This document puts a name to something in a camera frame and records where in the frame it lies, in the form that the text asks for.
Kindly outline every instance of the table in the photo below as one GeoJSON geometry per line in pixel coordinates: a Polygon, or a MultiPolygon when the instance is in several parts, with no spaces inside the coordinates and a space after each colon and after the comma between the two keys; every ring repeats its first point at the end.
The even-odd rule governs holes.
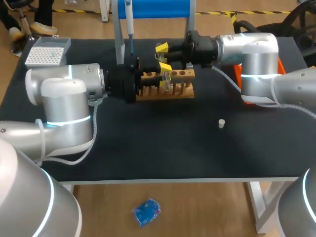
{"type": "MultiPolygon", "coordinates": [[[[179,42],[136,39],[135,54],[149,66],[155,60],[156,43],[165,41],[179,42]]],[[[306,68],[292,38],[278,38],[278,42],[287,72],[306,68]]],[[[19,60],[0,107],[2,120],[45,120],[43,108],[27,100],[24,86],[24,62],[31,46],[27,45],[19,60]]],[[[116,64],[114,41],[72,39],[67,62],[99,63],[106,70],[116,64]]],[[[225,71],[233,76],[231,69],[225,71]]],[[[96,143],[85,161],[71,167],[46,162],[43,168],[57,181],[71,185],[245,181],[257,231],[265,233],[281,192],[314,164],[315,121],[291,109],[245,105],[217,72],[200,67],[195,72],[194,99],[133,105],[114,98],[104,100],[98,110],[96,143]],[[218,128],[219,119],[225,119],[224,129],[218,128]],[[258,181],[286,182],[272,183],[263,196],[258,181]]]]}

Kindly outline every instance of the wooden test tube rack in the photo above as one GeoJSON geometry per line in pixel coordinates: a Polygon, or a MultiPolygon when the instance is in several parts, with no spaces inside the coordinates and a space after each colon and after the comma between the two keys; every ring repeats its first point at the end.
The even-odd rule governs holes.
{"type": "MultiPolygon", "coordinates": [[[[136,100],[169,100],[194,98],[192,80],[195,78],[193,69],[174,70],[169,72],[171,76],[171,90],[166,91],[163,87],[143,86],[137,95],[136,100]]],[[[160,74],[144,73],[142,80],[159,77],[160,74]]]]}

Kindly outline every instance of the blue object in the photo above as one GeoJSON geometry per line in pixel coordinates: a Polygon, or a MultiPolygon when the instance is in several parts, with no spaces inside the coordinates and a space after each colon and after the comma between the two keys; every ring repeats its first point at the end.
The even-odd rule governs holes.
{"type": "Polygon", "coordinates": [[[134,208],[136,220],[140,227],[147,225],[158,217],[161,213],[160,205],[153,199],[148,199],[145,203],[141,204],[138,208],[134,208]]]}
{"type": "Polygon", "coordinates": [[[133,34],[129,34],[129,42],[130,42],[130,54],[134,54],[134,44],[133,44],[133,34]]]}
{"type": "MultiPolygon", "coordinates": [[[[190,16],[190,0],[133,0],[133,18],[190,16]]],[[[118,0],[118,18],[125,19],[124,0],[118,0]]]]}

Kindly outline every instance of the orange part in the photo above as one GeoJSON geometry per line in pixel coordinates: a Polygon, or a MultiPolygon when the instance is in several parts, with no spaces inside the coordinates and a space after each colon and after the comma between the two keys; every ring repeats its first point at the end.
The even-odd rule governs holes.
{"type": "MultiPolygon", "coordinates": [[[[235,70],[235,74],[236,74],[236,78],[237,78],[237,85],[241,89],[241,65],[234,65],[234,70],[235,70]]],[[[283,66],[280,58],[278,59],[277,73],[282,74],[282,75],[285,74],[284,66],[283,66]]]]}

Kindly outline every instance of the test tube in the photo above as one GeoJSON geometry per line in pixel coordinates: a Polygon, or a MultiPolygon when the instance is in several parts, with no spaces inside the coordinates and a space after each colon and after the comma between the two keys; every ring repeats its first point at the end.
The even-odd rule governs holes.
{"type": "MultiPolygon", "coordinates": [[[[161,63],[165,63],[163,53],[158,53],[158,60],[161,63]]],[[[161,73],[161,76],[162,76],[162,80],[165,83],[165,90],[167,90],[167,91],[171,90],[171,77],[170,77],[169,73],[167,73],[167,72],[161,73]]]]}

